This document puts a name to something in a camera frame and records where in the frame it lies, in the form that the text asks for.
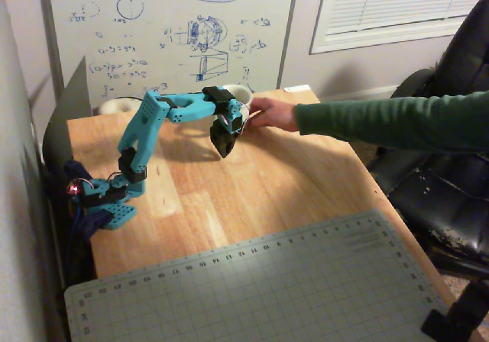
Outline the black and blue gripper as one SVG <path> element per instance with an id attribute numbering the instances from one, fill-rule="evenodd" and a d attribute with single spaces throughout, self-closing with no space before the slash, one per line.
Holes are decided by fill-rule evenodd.
<path id="1" fill-rule="evenodd" d="M 227 157 L 233 150 L 243 126 L 243 104 L 229 102 L 219 119 L 214 120 L 210 127 L 210 139 L 221 157 Z"/>

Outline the person's bare hand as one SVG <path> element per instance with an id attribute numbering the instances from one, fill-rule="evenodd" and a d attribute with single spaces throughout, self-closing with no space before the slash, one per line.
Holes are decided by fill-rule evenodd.
<path id="1" fill-rule="evenodd" d="M 272 98 L 254 98 L 250 107 L 248 125 L 252 128 L 276 127 L 283 131 L 299 130 L 295 118 L 295 105 Z"/>

